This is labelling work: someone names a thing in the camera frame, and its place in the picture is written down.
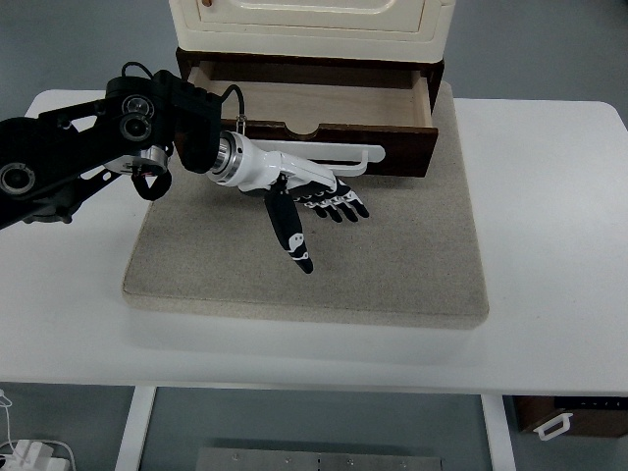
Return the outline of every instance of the black cable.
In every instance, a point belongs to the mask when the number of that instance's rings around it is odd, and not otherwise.
[[[140,64],[139,62],[127,62],[126,64],[124,64],[122,66],[122,77],[126,77],[127,76],[127,69],[131,66],[136,66],[139,67],[140,69],[142,69],[144,71],[145,74],[148,75],[148,77],[150,79],[153,78],[153,75],[150,73],[150,71],[148,70],[148,68],[146,68],[146,66],[144,66],[143,64]]]
[[[229,95],[232,94],[232,92],[235,92],[235,94],[237,95],[237,102],[239,103],[239,113],[241,115],[244,115],[244,95],[242,94],[242,90],[236,84],[232,84],[227,87],[225,93],[223,93],[223,95],[220,97],[220,102],[224,103],[227,98],[229,98]]]

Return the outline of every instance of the white cabinet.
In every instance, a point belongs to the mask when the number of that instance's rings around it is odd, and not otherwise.
[[[198,1],[198,10],[204,23],[414,32],[424,4],[425,0],[215,0],[211,6]]]
[[[185,51],[436,63],[455,0],[170,0]]]

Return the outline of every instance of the felt pad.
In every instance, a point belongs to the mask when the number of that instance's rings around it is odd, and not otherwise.
[[[320,219],[297,205],[314,273],[276,240],[261,198],[186,172],[151,204],[123,283],[139,309],[239,318],[470,329],[488,314],[451,88],[424,179],[344,179],[371,217]]]

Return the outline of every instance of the drawer handle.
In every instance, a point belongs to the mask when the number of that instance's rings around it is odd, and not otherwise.
[[[548,420],[548,422],[546,422],[545,424],[537,427],[536,429],[533,430],[533,432],[536,432],[537,434],[539,434],[539,438],[543,442],[546,442],[547,440],[551,440],[554,437],[558,437],[559,435],[564,434],[571,428],[569,417],[572,417],[572,416],[573,414],[570,412],[563,412],[562,414],[557,415],[553,419]],[[549,430],[554,425],[559,424],[560,422],[562,422],[562,425],[559,428],[557,428],[553,432],[546,435],[547,430]]]

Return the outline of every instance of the white cable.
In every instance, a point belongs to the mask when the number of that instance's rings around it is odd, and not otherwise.
[[[51,444],[51,445],[60,445],[63,448],[66,449],[66,451],[68,452],[68,455],[70,456],[70,463],[72,464],[72,469],[73,471],[77,471],[77,463],[75,461],[75,454],[72,453],[72,449],[70,448],[70,446],[68,444],[65,444],[63,442],[58,442],[56,440],[44,440],[44,439],[32,439],[30,440],[31,442],[42,442],[43,444]],[[10,446],[11,449],[13,449],[13,445],[12,442],[3,442],[2,444],[0,444],[0,448],[2,448],[3,446]]]
[[[9,446],[11,447],[11,451],[15,456],[18,456],[21,459],[25,459],[16,451],[11,441],[11,417],[9,416],[9,407],[13,405],[13,402],[11,401],[11,399],[4,395],[4,391],[2,391],[2,395],[0,395],[0,398],[2,399],[2,401],[0,401],[0,407],[4,408],[4,411],[7,413],[7,439],[9,440]]]
[[[7,441],[0,444],[0,448],[3,446],[10,446],[13,454],[18,456],[21,459],[26,460],[23,456],[21,456],[16,449],[13,447],[13,442],[17,443],[17,440],[11,440],[11,418],[9,417],[9,407],[13,405],[13,401],[4,395],[4,391],[0,390],[0,407],[4,408],[4,411],[7,413]],[[72,470],[77,471],[77,463],[75,462],[75,454],[72,453],[72,449],[68,444],[63,442],[58,442],[56,440],[31,440],[32,442],[42,442],[43,444],[52,444],[52,445],[60,445],[66,449],[68,454],[70,455],[70,462],[72,463]]]

